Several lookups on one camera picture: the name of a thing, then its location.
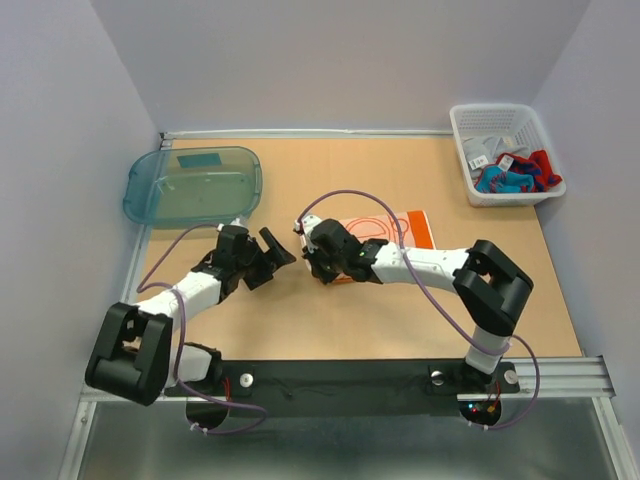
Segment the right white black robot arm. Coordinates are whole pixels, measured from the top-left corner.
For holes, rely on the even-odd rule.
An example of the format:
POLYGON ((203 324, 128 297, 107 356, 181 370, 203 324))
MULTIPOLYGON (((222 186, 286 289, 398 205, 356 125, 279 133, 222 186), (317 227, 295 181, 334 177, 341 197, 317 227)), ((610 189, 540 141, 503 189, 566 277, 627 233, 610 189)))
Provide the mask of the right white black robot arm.
POLYGON ((475 324, 472 335, 454 327, 470 344, 461 381, 482 390, 495 380, 534 283, 494 243, 478 240, 468 249, 437 250, 378 238, 361 241, 339 221, 315 215, 305 217, 295 232, 312 276, 323 284, 344 276, 359 283, 402 283, 457 294, 475 324))

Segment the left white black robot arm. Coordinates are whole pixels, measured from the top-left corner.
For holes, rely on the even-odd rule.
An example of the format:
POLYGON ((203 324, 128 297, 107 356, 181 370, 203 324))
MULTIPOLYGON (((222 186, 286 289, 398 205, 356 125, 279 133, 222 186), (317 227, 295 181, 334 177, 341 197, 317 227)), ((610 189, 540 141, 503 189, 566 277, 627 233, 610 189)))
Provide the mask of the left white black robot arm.
POLYGON ((220 353, 186 341, 173 346, 172 336, 240 284, 254 290, 295 262, 269 229, 259 234, 254 238, 243 226, 223 225, 214 249, 179 282, 156 282, 155 296, 111 305, 85 370, 86 384, 144 406, 180 382, 202 394, 215 392, 222 384, 220 353))

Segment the orange and white towel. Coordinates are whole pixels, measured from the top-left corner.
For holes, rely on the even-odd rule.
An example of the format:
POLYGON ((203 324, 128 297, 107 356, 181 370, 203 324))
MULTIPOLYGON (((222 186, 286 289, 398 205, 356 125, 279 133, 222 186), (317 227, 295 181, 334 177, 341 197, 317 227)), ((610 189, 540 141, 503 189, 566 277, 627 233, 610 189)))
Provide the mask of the orange and white towel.
POLYGON ((424 210, 396 213, 400 227, 389 214, 341 219, 340 223, 361 243, 369 239, 384 239, 398 243, 404 241, 407 247, 435 249, 436 244, 428 216, 424 210))

